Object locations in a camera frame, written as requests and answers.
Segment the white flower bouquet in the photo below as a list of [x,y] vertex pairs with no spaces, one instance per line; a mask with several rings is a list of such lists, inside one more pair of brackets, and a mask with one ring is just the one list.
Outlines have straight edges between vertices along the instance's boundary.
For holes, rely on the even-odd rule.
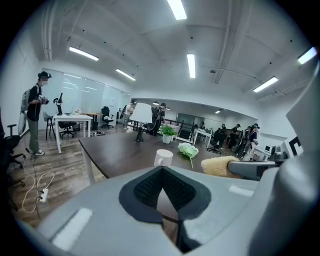
[[194,165],[192,163],[192,158],[194,158],[198,154],[199,150],[195,146],[187,142],[179,143],[178,149],[180,150],[181,154],[190,159],[191,167],[193,169]]

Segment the wall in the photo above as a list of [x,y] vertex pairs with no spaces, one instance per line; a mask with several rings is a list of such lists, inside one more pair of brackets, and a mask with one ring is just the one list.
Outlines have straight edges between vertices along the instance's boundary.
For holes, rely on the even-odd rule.
[[10,134],[7,126],[13,124],[17,124],[13,134],[18,134],[22,96],[35,85],[40,70],[30,31],[23,28],[8,49],[0,70],[1,119],[6,136]]
[[281,145],[297,136],[286,114],[301,93],[302,91],[299,90],[262,103],[263,110],[259,118],[259,148],[264,149],[265,145]]
[[240,124],[240,130],[245,130],[248,126],[252,126],[254,123],[259,123],[256,118],[238,113],[228,113],[225,117],[224,124],[227,129],[232,129],[237,124]]
[[160,84],[154,82],[151,86],[145,88],[137,88],[134,90],[132,97],[141,99],[165,99],[175,100],[190,103],[203,104],[208,106],[215,106],[238,112],[253,118],[259,118],[260,104],[250,95],[243,94],[242,92],[226,87],[218,87],[214,84],[193,84],[192,91],[188,85],[183,90],[178,90],[179,84],[172,84],[171,81],[163,81]]
[[63,60],[55,59],[52,61],[41,61],[39,63],[41,68],[64,72],[70,75],[75,75],[83,78],[87,78],[93,81],[97,81],[103,84],[107,84],[115,89],[119,89],[123,92],[131,94],[133,91],[132,86],[129,86],[119,80],[116,80],[106,74],[99,73],[88,68],[75,65],[73,63],[65,62]]

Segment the ceiling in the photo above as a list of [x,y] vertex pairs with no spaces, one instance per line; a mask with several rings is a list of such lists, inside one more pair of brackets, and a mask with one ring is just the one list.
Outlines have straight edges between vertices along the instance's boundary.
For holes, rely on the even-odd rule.
[[[48,7],[49,29],[37,37],[39,58],[65,60],[146,89],[160,86],[179,91],[192,84],[196,86],[190,90],[222,87],[263,99],[307,85],[316,60],[298,65],[297,58],[311,45],[275,4],[262,0],[182,3],[185,20],[175,19],[167,0],[58,0]],[[44,50],[44,41],[51,42],[49,51]],[[70,46],[99,61],[68,51]],[[194,79],[189,77],[187,53],[195,54]],[[279,81],[253,92],[272,76]]]

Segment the black mesh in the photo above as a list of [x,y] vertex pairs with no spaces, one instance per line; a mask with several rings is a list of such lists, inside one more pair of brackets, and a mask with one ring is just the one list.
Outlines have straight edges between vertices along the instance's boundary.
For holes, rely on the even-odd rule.
[[134,195],[140,202],[156,209],[162,188],[176,210],[184,207],[196,194],[192,186],[161,169],[137,184],[134,187]]
[[163,189],[177,211],[195,197],[196,190],[170,172],[162,170],[162,179]]
[[159,170],[136,185],[134,195],[140,202],[156,209],[162,187],[162,171]]

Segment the glass wall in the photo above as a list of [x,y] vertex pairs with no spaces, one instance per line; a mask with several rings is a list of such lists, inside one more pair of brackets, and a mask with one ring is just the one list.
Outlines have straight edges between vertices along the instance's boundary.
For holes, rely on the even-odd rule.
[[50,116],[58,113],[58,108],[54,104],[54,99],[62,94],[62,113],[70,113],[76,108],[84,113],[101,113],[104,106],[109,107],[110,117],[113,115],[116,124],[117,111],[130,102],[130,95],[127,92],[120,91],[112,86],[96,82],[84,77],[60,71],[43,69],[51,74],[52,78],[48,80],[48,85],[42,87],[42,95],[50,100],[48,105],[41,106],[39,117],[39,129],[46,128],[43,112]]

